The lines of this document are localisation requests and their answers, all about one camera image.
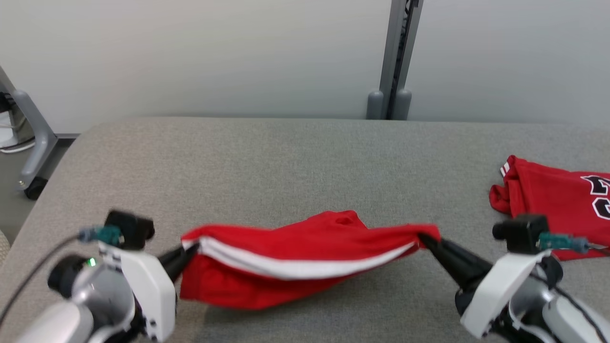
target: jersey number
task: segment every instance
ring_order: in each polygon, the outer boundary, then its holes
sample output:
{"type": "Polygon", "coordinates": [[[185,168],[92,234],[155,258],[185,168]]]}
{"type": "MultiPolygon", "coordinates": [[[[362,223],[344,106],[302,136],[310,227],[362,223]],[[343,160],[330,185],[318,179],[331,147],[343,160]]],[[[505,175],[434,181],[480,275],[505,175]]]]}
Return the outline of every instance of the jersey number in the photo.
{"type": "Polygon", "coordinates": [[[610,199],[608,199],[610,179],[596,175],[581,176],[581,179],[591,183],[591,195],[605,195],[605,197],[595,198],[593,201],[593,209],[598,217],[610,220],[610,199]]]}

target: cable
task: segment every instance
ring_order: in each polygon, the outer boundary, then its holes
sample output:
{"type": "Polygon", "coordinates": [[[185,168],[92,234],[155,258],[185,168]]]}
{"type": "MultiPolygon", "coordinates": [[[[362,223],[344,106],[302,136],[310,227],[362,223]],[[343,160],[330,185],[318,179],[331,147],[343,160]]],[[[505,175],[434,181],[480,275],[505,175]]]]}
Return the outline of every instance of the cable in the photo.
{"type": "Polygon", "coordinates": [[[589,325],[591,325],[593,327],[593,329],[595,330],[595,333],[597,334],[597,338],[600,339],[601,343],[608,343],[608,341],[606,340],[606,338],[604,337],[604,334],[601,332],[600,327],[597,326],[597,324],[595,323],[595,321],[593,320],[593,318],[591,318],[591,316],[589,315],[589,313],[587,313],[587,311],[580,306],[579,303],[576,302],[576,300],[574,300],[574,298],[572,298],[571,295],[569,295],[566,291],[564,291],[563,289],[561,289],[560,287],[551,287],[548,284],[548,281],[539,277],[538,275],[535,274],[530,274],[530,276],[538,281],[543,282],[544,284],[546,284],[547,286],[549,286],[549,289],[554,289],[559,295],[561,295],[562,297],[566,298],[571,304],[572,306],[574,306],[578,311],[580,311],[580,313],[583,315],[583,317],[585,318],[585,320],[589,323],[589,325]]]}
{"type": "Polygon", "coordinates": [[[36,137],[32,137],[30,139],[24,140],[23,142],[21,142],[19,144],[9,145],[9,146],[0,146],[0,150],[11,150],[11,149],[14,149],[14,148],[18,148],[20,146],[23,146],[25,143],[29,143],[29,142],[31,142],[31,141],[33,141],[35,139],[36,139],[36,137]]]}
{"type": "Polygon", "coordinates": [[[5,124],[0,124],[0,128],[6,128],[6,129],[21,129],[21,127],[23,126],[23,124],[26,122],[26,117],[23,117],[20,121],[19,124],[15,124],[15,125],[5,125],[5,124]]]}
{"type": "Polygon", "coordinates": [[[602,254],[604,254],[606,256],[610,256],[610,251],[606,250],[605,248],[594,248],[594,247],[591,247],[590,245],[587,245],[587,248],[589,248],[591,250],[595,250],[595,251],[597,251],[599,253],[602,253],[602,254]]]}
{"type": "Polygon", "coordinates": [[[34,145],[36,145],[36,141],[29,142],[29,143],[21,143],[19,145],[20,145],[19,147],[13,147],[11,149],[0,148],[0,153],[5,153],[5,154],[20,153],[22,151],[28,150],[29,148],[32,148],[34,145]]]}
{"type": "Polygon", "coordinates": [[[25,278],[25,280],[23,280],[21,282],[21,284],[19,284],[19,286],[17,287],[17,290],[15,291],[15,293],[13,293],[13,295],[11,295],[10,300],[6,304],[6,307],[4,308],[4,310],[2,310],[2,315],[0,315],[0,328],[2,328],[2,323],[4,323],[4,319],[6,318],[6,315],[9,313],[10,308],[15,303],[15,300],[17,300],[17,298],[19,297],[19,294],[21,294],[21,291],[23,291],[23,289],[27,286],[28,282],[30,282],[30,280],[32,279],[32,277],[34,277],[34,275],[40,269],[40,267],[42,267],[42,265],[46,261],[48,261],[51,256],[53,256],[55,253],[57,253],[63,247],[65,247],[66,245],[72,243],[72,241],[78,240],[79,236],[80,236],[79,234],[75,234],[73,236],[70,236],[70,237],[64,239],[59,244],[57,244],[51,251],[49,251],[45,255],[44,258],[40,259],[40,261],[38,261],[38,263],[36,263],[36,265],[34,266],[32,271],[30,272],[30,274],[28,274],[28,276],[25,278]]]}

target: white wall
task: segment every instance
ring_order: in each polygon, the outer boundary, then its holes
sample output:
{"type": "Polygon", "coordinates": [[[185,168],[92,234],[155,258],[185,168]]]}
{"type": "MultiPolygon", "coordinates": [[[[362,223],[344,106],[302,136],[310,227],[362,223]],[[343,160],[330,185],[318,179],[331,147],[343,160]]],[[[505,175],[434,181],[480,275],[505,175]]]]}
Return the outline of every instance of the white wall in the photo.
{"type": "Polygon", "coordinates": [[[59,134],[136,115],[364,118],[390,3],[0,1],[0,65],[59,134]]]}
{"type": "Polygon", "coordinates": [[[610,1],[423,0],[409,120],[610,123],[610,1]]]}

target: gray floor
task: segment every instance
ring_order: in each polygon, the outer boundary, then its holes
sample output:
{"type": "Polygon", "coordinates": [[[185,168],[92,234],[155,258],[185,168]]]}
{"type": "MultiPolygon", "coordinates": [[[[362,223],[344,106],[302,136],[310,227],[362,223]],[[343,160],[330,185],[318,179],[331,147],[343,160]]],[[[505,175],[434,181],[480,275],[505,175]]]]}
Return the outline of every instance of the gray floor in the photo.
{"type": "MultiPolygon", "coordinates": [[[[71,143],[72,140],[60,140],[39,176],[47,179],[51,177],[71,143]]],[[[36,203],[26,198],[23,191],[16,190],[15,187],[30,152],[31,150],[16,154],[0,153],[0,175],[2,175],[0,177],[0,231],[11,244],[15,241],[21,225],[36,203]]]]}

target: gray stand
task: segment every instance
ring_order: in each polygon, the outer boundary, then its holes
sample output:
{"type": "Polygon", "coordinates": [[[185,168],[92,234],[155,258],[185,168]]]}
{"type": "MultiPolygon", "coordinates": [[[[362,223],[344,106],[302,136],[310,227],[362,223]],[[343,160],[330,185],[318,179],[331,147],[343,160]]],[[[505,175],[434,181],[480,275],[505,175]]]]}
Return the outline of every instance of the gray stand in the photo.
{"type": "Polygon", "coordinates": [[[49,157],[49,154],[51,154],[53,147],[55,147],[55,144],[57,143],[57,137],[53,134],[51,127],[47,124],[46,120],[42,117],[42,114],[26,92],[15,90],[12,92],[12,96],[17,103],[17,106],[32,126],[34,136],[36,137],[36,145],[34,145],[30,157],[28,157],[25,166],[21,170],[21,177],[17,182],[17,188],[24,190],[30,185],[38,174],[38,171],[40,171],[40,168],[42,168],[47,157],[49,157]]]}
{"type": "Polygon", "coordinates": [[[381,82],[379,83],[379,91],[384,95],[381,109],[382,116],[379,119],[386,119],[388,107],[390,105],[390,97],[393,89],[392,85],[396,72],[396,61],[398,58],[398,45],[400,44],[400,36],[403,29],[405,16],[404,8],[406,7],[406,4],[407,0],[392,0],[390,5],[386,50],[383,57],[383,65],[381,67],[381,82]]]}
{"type": "Polygon", "coordinates": [[[392,120],[407,120],[409,114],[409,106],[411,105],[411,91],[408,89],[399,89],[396,91],[394,99],[394,111],[392,112],[392,120]]]}
{"type": "Polygon", "coordinates": [[[368,94],[367,119],[382,119],[383,114],[383,93],[375,90],[368,94]]]}

